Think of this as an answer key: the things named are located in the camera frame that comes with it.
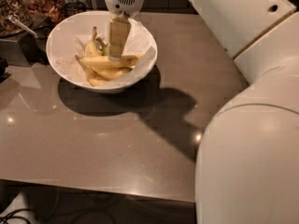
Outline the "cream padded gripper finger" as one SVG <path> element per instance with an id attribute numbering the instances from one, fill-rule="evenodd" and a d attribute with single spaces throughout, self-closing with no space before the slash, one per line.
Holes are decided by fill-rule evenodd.
<path id="1" fill-rule="evenodd" d="M 108 57 L 111 61 L 119 61 L 131 31 L 131 23 L 125 16 L 116 16 L 109 22 Z"/>

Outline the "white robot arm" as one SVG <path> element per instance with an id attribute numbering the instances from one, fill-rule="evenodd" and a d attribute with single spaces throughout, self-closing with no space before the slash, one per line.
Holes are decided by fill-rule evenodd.
<path id="1" fill-rule="evenodd" d="M 189 1 L 249 83 L 201 138 L 197 224 L 299 224 L 298 8 Z"/>

